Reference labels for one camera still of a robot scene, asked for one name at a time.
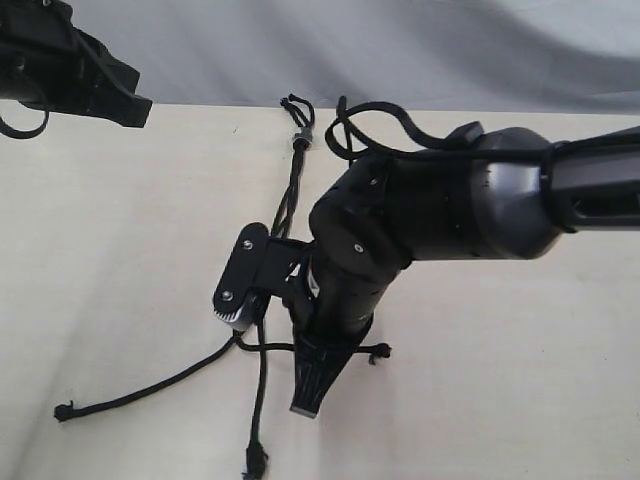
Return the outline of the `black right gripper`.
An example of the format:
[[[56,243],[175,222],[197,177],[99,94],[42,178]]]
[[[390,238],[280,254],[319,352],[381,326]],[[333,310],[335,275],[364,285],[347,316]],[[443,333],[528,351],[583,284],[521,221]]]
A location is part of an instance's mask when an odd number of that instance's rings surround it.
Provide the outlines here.
[[[358,270],[320,249],[279,260],[282,302],[292,321],[294,393],[290,411],[316,418],[320,406],[373,322],[374,311],[400,270],[372,264]]]

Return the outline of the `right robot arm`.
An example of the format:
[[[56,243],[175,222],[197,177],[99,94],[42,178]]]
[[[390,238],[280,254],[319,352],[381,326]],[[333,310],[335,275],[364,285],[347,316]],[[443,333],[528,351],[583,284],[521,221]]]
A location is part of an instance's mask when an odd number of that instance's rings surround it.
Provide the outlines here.
[[[481,135],[463,159],[368,153],[315,203],[293,310],[291,410],[313,418],[416,261],[531,260],[565,234],[639,226],[639,139],[628,129],[552,143],[526,128]]]

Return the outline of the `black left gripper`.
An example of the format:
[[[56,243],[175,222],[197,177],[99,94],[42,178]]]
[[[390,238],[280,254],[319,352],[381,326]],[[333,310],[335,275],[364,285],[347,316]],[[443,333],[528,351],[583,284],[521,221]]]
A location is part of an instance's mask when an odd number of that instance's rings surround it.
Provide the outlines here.
[[[65,1],[1,3],[1,96],[29,108],[144,128],[153,102],[140,73],[72,23]]]

